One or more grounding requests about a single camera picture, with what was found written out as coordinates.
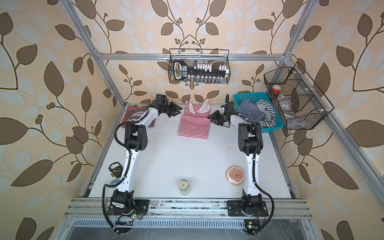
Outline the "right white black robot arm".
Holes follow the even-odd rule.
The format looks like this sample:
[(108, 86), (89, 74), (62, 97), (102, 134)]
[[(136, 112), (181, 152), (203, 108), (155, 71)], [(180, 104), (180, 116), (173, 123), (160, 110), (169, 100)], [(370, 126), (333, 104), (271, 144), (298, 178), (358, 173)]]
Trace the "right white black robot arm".
[(271, 221), (275, 212), (273, 197), (259, 186), (259, 159), (264, 147), (261, 125), (244, 117), (236, 111), (234, 102), (226, 96), (224, 105), (209, 116), (218, 126), (234, 126), (238, 130), (238, 146), (245, 155), (247, 170), (244, 187), (239, 200), (227, 201), (226, 208), (230, 217), (253, 218), (245, 223), (247, 235), (256, 236)]

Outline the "striped red white tank top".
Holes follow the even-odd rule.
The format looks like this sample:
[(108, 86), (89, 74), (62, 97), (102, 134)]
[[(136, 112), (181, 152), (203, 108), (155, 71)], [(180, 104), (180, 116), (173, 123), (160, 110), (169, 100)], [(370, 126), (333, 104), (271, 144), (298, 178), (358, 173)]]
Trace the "striped red white tank top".
[(181, 116), (181, 122), (178, 130), (178, 136), (208, 139), (211, 121), (211, 102), (205, 100), (203, 103), (193, 104), (186, 102), (184, 112)]

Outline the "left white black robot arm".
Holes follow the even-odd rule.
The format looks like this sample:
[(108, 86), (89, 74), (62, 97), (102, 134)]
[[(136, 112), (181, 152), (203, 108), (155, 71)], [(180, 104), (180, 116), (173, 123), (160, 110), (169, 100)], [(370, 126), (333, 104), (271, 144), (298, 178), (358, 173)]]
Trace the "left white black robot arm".
[(157, 94), (156, 99), (146, 107), (144, 113), (135, 120), (127, 120), (120, 123), (114, 130), (115, 141), (126, 150), (125, 163), (119, 181), (116, 184), (103, 185), (102, 209), (107, 216), (105, 207), (105, 193), (107, 188), (114, 189), (110, 198), (110, 208), (120, 210), (123, 215), (133, 216), (139, 213), (140, 207), (135, 203), (134, 195), (134, 174), (140, 154), (148, 145), (147, 128), (161, 114), (169, 118), (181, 113), (181, 108), (167, 96)]

